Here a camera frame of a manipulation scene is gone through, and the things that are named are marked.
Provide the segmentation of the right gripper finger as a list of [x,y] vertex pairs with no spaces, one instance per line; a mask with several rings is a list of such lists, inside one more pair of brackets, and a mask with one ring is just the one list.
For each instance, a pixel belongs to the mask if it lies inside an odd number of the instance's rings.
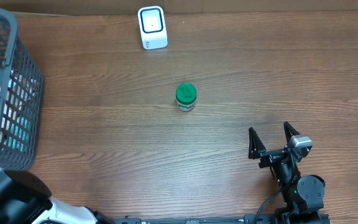
[[255,129],[249,128],[249,159],[259,159],[266,151]]
[[283,124],[288,145],[297,145],[300,133],[288,122]]

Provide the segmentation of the green lid jar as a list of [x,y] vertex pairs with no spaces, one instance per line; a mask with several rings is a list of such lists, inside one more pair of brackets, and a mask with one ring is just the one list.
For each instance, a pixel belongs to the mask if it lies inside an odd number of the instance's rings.
[[197,99],[196,88],[190,83],[182,83],[175,92],[176,103],[181,111],[191,111]]

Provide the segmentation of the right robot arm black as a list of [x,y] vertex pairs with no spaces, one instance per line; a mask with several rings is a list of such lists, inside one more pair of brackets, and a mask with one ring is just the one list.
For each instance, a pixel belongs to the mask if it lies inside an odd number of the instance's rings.
[[[320,214],[324,207],[325,181],[318,175],[302,176],[297,163],[305,158],[313,146],[312,140],[300,134],[289,122],[283,124],[287,143],[281,149],[266,150],[254,128],[249,128],[249,159],[258,159],[259,167],[270,169],[278,183],[278,191],[259,207],[254,215],[245,215],[245,223],[330,223],[328,215]],[[264,215],[264,208],[281,195],[285,206]]]

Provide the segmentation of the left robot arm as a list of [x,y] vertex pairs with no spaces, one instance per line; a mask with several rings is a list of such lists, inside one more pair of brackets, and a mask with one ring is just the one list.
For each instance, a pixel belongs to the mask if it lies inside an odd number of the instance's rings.
[[27,171],[0,168],[0,223],[112,223],[97,210],[76,207],[52,196]]

